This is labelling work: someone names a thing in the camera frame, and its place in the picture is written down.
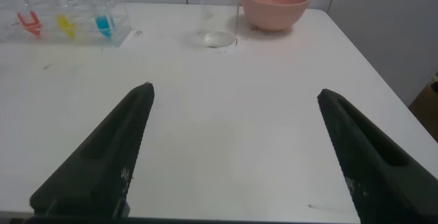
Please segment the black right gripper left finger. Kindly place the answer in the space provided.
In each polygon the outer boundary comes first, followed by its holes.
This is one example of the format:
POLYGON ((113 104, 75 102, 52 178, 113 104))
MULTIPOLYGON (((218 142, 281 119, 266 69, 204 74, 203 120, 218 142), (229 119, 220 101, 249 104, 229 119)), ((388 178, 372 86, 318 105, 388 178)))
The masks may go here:
POLYGON ((113 217, 127 197, 155 97, 131 90, 30 197, 36 215, 113 217))

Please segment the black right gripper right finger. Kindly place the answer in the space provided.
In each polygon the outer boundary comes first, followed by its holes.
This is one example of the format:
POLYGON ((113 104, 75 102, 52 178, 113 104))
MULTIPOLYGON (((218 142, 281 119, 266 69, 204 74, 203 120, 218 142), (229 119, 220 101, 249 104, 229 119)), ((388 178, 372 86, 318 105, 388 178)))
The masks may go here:
POLYGON ((437 178, 340 94, 318 104, 360 221, 436 223, 437 178))

